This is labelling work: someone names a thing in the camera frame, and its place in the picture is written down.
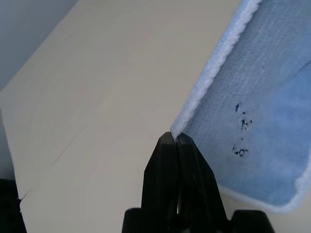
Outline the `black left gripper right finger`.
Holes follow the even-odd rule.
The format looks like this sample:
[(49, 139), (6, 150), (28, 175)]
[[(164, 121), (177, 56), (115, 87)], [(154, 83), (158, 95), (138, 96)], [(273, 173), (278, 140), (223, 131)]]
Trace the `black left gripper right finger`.
[(214, 173), (189, 136), (177, 137), (181, 214), (192, 226), (228, 226)]

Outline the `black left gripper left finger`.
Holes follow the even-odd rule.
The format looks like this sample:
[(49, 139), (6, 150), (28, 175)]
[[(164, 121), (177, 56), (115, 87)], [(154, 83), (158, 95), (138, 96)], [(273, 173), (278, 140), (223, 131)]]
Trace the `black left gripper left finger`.
[(178, 203), (177, 148), (170, 132), (165, 132), (144, 171), (141, 207), (155, 211), (163, 218), (177, 212)]

